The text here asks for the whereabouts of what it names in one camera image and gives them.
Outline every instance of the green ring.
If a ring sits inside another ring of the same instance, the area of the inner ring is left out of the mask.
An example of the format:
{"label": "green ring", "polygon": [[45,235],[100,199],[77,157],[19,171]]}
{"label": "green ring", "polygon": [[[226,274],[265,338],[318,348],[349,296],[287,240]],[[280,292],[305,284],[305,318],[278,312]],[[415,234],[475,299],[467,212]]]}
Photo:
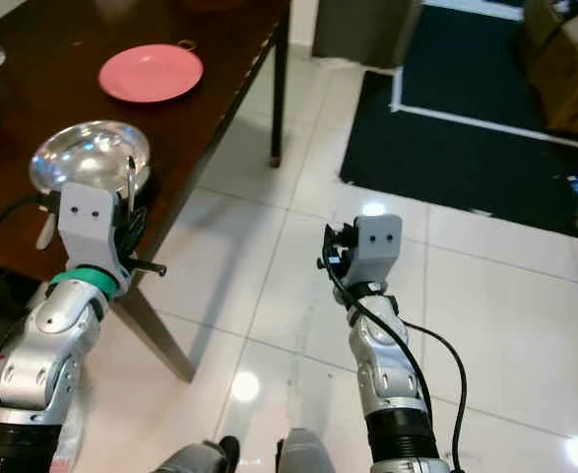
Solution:
{"label": "green ring", "polygon": [[65,273],[59,273],[52,278],[50,284],[58,284],[68,279],[76,279],[92,284],[99,288],[108,299],[111,299],[118,290],[118,283],[115,279],[95,268],[76,268]]}

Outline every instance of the tile grout line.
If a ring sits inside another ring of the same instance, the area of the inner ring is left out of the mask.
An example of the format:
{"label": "tile grout line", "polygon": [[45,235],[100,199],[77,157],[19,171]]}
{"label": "tile grout line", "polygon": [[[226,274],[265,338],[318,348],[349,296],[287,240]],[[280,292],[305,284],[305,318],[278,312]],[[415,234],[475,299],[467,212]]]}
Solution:
{"label": "tile grout line", "polygon": [[169,317],[176,318],[177,320],[183,320],[185,322],[195,323],[195,324],[200,325],[200,326],[205,327],[205,328],[210,328],[212,330],[217,330],[219,332],[226,333],[227,335],[233,335],[234,337],[244,338],[243,335],[236,333],[236,332],[232,332],[231,330],[220,328],[217,325],[212,325],[212,324],[207,323],[207,322],[201,322],[199,320],[195,320],[194,318],[186,317],[185,315],[179,315],[179,314],[171,312],[169,310],[157,308],[156,311],[163,313],[164,315],[168,315]]}
{"label": "tile grout line", "polygon": [[431,244],[431,243],[429,243],[428,245],[431,246],[431,247],[433,247],[433,248],[441,249],[441,250],[443,250],[443,251],[450,251],[450,252],[452,252],[452,253],[462,254],[462,255],[464,255],[464,256],[469,256],[469,257],[471,257],[471,258],[477,258],[477,259],[482,259],[482,260],[484,260],[484,261],[490,261],[490,262],[492,262],[492,263],[500,264],[500,265],[502,265],[502,266],[508,266],[508,267],[510,267],[510,268],[516,268],[516,269],[520,269],[520,270],[523,270],[523,271],[528,271],[528,272],[530,272],[530,273],[539,274],[539,275],[541,275],[541,276],[548,276],[548,277],[550,277],[550,278],[559,279],[559,280],[562,280],[562,281],[566,281],[566,282],[568,282],[568,283],[578,284],[578,281],[577,281],[577,280],[570,279],[570,278],[567,278],[567,277],[564,277],[564,276],[558,276],[558,275],[556,275],[556,274],[546,273],[546,272],[544,272],[544,271],[539,271],[539,270],[537,270],[537,269],[528,268],[528,267],[526,267],[526,266],[519,266],[519,265],[517,265],[517,264],[507,263],[507,262],[505,262],[505,261],[500,261],[500,260],[498,260],[498,259],[493,259],[493,258],[490,258],[490,257],[487,257],[487,256],[481,256],[481,255],[479,255],[479,254],[467,253],[466,251],[462,251],[462,250],[460,250],[460,249],[455,249],[455,248],[449,248],[449,247],[447,247],[447,246],[442,246],[442,245],[440,245],[440,244]]}
{"label": "tile grout line", "polygon": [[224,190],[216,190],[216,189],[213,189],[211,187],[206,187],[205,185],[197,185],[196,188],[201,189],[201,190],[205,190],[206,192],[214,192],[215,194],[220,194],[220,195],[224,195],[226,197],[231,197],[233,199],[243,200],[243,201],[249,202],[251,204],[263,205],[263,206],[272,207],[274,209],[279,209],[279,210],[289,210],[288,207],[283,207],[282,205],[270,204],[269,202],[262,202],[260,200],[252,199],[251,197],[243,197],[242,195],[231,194],[229,192],[225,192]]}
{"label": "tile grout line", "polygon": [[[431,397],[432,397],[433,399],[437,399],[438,401],[443,402],[443,403],[445,403],[445,404],[450,404],[451,406],[455,406],[455,407],[459,406],[459,402],[451,401],[450,399],[446,399],[446,398],[443,398],[443,397],[440,397],[440,396],[431,396]],[[476,407],[466,406],[466,410],[467,410],[467,411],[471,411],[471,412],[475,412],[475,413],[477,413],[477,414],[482,414],[482,415],[484,415],[484,416],[488,416],[488,417],[491,417],[492,419],[496,419],[496,420],[499,420],[499,421],[502,421],[502,422],[506,422],[506,423],[508,423],[508,424],[513,424],[513,425],[515,425],[515,426],[524,427],[524,428],[526,428],[526,429],[531,429],[531,430],[533,430],[533,431],[537,431],[537,432],[541,432],[541,433],[544,433],[544,434],[548,434],[548,435],[550,435],[550,436],[561,437],[561,438],[563,438],[563,439],[572,439],[572,438],[573,438],[573,436],[570,436],[570,435],[568,435],[568,434],[561,434],[560,432],[556,432],[556,431],[552,431],[552,430],[549,430],[549,429],[545,429],[545,428],[543,428],[543,427],[532,426],[531,424],[527,424],[527,423],[525,423],[525,422],[517,421],[516,419],[512,419],[512,418],[509,418],[509,417],[504,417],[504,416],[501,416],[500,414],[494,414],[494,413],[492,413],[492,412],[485,411],[484,409],[479,409],[479,408],[476,408]]]}
{"label": "tile grout line", "polygon": [[260,292],[258,293],[258,298],[256,299],[256,304],[253,307],[253,312],[251,314],[251,320],[249,320],[249,326],[247,327],[247,331],[245,332],[245,336],[242,338],[242,347],[240,348],[240,353],[238,354],[238,359],[236,360],[235,368],[233,375],[231,377],[231,382],[229,383],[229,388],[227,390],[227,394],[225,395],[225,401],[223,403],[223,407],[221,408],[221,413],[219,414],[219,419],[217,420],[217,425],[214,429],[214,434],[212,435],[213,439],[217,439],[217,434],[219,433],[219,427],[221,426],[221,420],[225,415],[225,410],[227,408],[227,403],[229,402],[229,395],[231,392],[231,385],[233,384],[233,380],[236,376],[238,368],[240,367],[240,363],[242,362],[242,357],[245,353],[245,349],[247,348],[247,339],[249,337],[249,333],[253,328],[253,324],[256,320],[256,312],[258,311],[258,306],[260,305],[260,301],[262,300],[262,295],[264,294],[265,287],[267,286],[267,281],[269,279],[269,275],[271,274],[271,268],[273,267],[273,262],[276,259],[276,253],[278,252],[278,247],[280,246],[280,240],[282,239],[282,235],[284,233],[285,226],[287,224],[287,219],[289,218],[289,211],[285,210],[285,216],[280,225],[280,231],[278,232],[278,236],[276,238],[276,243],[274,245],[273,251],[271,253],[271,258],[269,260],[269,265],[267,266],[267,272],[265,273],[264,280],[260,287]]}
{"label": "tile grout line", "polygon": [[278,345],[274,345],[273,343],[265,342],[264,340],[259,340],[259,339],[253,338],[253,337],[246,337],[246,340],[250,341],[252,343],[257,343],[259,345],[263,345],[263,346],[268,347],[268,348],[280,350],[282,352],[285,352],[285,353],[288,353],[291,355],[297,355],[297,356],[302,357],[305,360],[308,360],[310,362],[318,363],[319,365],[324,365],[326,367],[335,368],[337,370],[342,370],[344,372],[351,372],[352,374],[356,374],[356,370],[352,370],[350,368],[343,367],[341,365],[337,365],[334,363],[320,360],[320,359],[315,358],[315,357],[311,357],[310,355],[306,355],[305,353],[298,352],[297,350],[292,350],[290,348],[285,348],[285,347],[279,347]]}

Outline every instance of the table leg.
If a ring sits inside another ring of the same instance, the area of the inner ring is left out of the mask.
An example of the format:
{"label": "table leg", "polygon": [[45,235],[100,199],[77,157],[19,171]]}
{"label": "table leg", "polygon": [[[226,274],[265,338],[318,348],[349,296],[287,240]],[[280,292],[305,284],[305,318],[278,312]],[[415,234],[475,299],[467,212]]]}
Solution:
{"label": "table leg", "polygon": [[282,162],[282,132],[285,117],[287,88],[287,62],[289,60],[289,21],[287,9],[276,28],[276,67],[273,91],[273,127],[271,131],[271,167],[278,168]]}
{"label": "table leg", "polygon": [[114,310],[179,379],[192,381],[195,367],[183,354],[137,285],[133,285],[124,298],[115,302]]}

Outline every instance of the white tape line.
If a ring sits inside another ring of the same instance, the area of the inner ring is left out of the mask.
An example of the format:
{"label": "white tape line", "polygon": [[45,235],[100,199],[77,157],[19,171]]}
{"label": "white tape line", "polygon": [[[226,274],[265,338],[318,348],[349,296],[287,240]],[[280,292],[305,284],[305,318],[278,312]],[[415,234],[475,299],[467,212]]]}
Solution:
{"label": "white tape line", "polygon": [[559,138],[557,136],[547,135],[540,131],[528,130],[526,128],[517,128],[515,126],[502,125],[493,121],[479,120],[470,118],[468,116],[456,115],[454,113],[447,113],[445,111],[430,110],[428,108],[421,108],[419,106],[408,106],[399,104],[397,110],[405,111],[407,113],[414,113],[416,115],[428,116],[430,118],[437,118],[439,120],[453,121],[455,123],[462,123],[464,125],[477,126],[479,128],[486,128],[488,130],[502,131],[503,133],[511,133],[512,135],[524,136],[534,140],[549,141],[550,143],[557,143],[558,145],[572,146],[578,148],[578,141],[568,140],[566,138]]}
{"label": "white tape line", "polygon": [[400,66],[396,69],[394,73],[394,81],[391,88],[391,111],[395,113],[400,109],[403,99],[403,70],[404,67]]}
{"label": "white tape line", "polygon": [[460,12],[478,13],[489,17],[502,18],[520,22],[523,19],[523,9],[483,0],[424,0],[424,5],[449,8]]}

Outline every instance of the dark wooden table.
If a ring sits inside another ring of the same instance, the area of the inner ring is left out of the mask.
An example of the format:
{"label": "dark wooden table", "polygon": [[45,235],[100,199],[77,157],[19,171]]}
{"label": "dark wooden table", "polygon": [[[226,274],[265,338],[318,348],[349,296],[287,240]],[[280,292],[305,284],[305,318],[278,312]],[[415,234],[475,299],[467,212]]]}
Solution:
{"label": "dark wooden table", "polygon": [[[2,18],[7,60],[0,68],[0,211],[34,192],[29,160],[49,136],[83,121],[125,121],[151,143],[156,191],[139,251],[153,259],[273,45],[271,164],[279,165],[289,5],[290,0],[29,0]],[[195,53],[205,67],[191,93],[134,104],[99,88],[98,70],[113,54],[182,39],[197,42]],[[44,219],[35,208],[24,208],[3,224],[0,267],[41,281],[63,270],[67,256],[59,238],[46,251],[34,249]],[[116,312],[175,374],[191,379],[194,368],[137,283]]]}

